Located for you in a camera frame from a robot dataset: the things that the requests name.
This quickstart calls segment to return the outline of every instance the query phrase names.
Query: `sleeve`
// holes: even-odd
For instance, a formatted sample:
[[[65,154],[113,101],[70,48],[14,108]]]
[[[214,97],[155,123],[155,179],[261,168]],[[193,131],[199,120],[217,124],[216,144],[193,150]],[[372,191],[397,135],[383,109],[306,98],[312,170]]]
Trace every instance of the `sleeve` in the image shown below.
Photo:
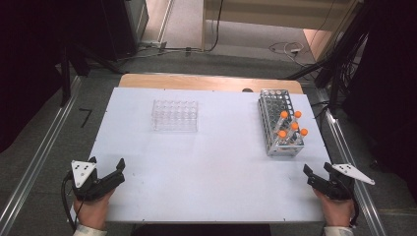
[[[353,232],[348,227],[325,227],[326,236],[353,236]]]
[[[107,231],[101,231],[79,224],[73,236],[105,236]]]

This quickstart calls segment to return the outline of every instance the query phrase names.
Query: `metal rail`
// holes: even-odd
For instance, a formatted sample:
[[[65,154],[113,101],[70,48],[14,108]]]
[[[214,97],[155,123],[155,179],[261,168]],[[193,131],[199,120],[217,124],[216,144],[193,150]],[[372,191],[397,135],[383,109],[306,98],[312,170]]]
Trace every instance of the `metal rail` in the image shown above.
[[[318,97],[320,101],[328,101],[328,94],[324,88],[318,89]],[[346,140],[344,139],[338,121],[333,119],[329,110],[326,111],[326,117],[343,161],[345,163],[351,163],[352,165],[356,166],[355,160],[349,150],[349,146],[347,145]],[[374,202],[372,201],[372,197],[368,193],[368,189],[363,182],[356,182],[355,195],[368,222],[368,226],[372,235],[387,236],[378,211],[375,208]]]
[[[6,207],[1,214],[0,218],[0,235],[8,235],[10,229],[13,226],[13,223],[16,220],[16,217],[19,214],[22,206],[27,199],[30,189],[34,184],[40,170],[42,169],[43,163],[45,162],[52,146],[55,143],[56,138],[61,131],[62,126],[65,123],[65,120],[68,117],[68,114],[71,111],[71,108],[77,99],[79,89],[81,86],[81,79],[80,77],[75,77],[71,91],[73,95],[71,96],[70,100],[66,103],[64,107],[59,108],[55,119],[53,120],[51,126],[49,127],[45,137],[43,138],[42,143],[40,144],[39,148],[36,151],[33,159],[28,166],[24,176],[22,177],[20,183],[14,190],[13,194],[10,196],[10,199],[6,203]]]

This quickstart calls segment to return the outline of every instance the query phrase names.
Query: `human hand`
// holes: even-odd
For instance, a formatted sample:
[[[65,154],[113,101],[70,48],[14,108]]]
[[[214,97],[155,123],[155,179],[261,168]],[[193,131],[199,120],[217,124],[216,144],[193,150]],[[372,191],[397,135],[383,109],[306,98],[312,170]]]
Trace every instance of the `human hand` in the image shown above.
[[[104,195],[101,199],[94,202],[74,200],[74,211],[78,213],[78,219],[83,226],[93,229],[103,230],[105,228],[105,219],[108,212],[108,203],[115,189]]]
[[[323,214],[328,226],[348,227],[350,217],[354,212],[352,200],[336,201],[313,189],[316,196],[322,201]]]

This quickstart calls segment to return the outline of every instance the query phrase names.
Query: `white table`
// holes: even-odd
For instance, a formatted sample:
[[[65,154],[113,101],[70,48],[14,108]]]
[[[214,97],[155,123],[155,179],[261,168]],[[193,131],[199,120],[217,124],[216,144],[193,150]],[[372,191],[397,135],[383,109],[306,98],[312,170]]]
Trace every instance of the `white table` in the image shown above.
[[[306,95],[291,94],[303,112],[306,146],[293,157],[266,155],[256,92],[115,88],[90,156],[98,177],[125,158],[126,181],[110,201],[115,222],[321,221],[320,202],[303,166],[327,178],[329,161]],[[197,133],[156,132],[155,99],[196,100]]]

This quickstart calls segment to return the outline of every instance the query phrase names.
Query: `black curtain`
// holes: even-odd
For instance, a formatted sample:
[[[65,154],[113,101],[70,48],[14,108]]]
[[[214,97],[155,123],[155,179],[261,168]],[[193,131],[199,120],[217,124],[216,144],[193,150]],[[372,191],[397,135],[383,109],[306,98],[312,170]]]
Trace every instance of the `black curtain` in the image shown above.
[[[375,159],[417,202],[417,2],[377,1],[344,111],[376,142]]]
[[[61,22],[50,4],[0,1],[0,152],[62,86]]]

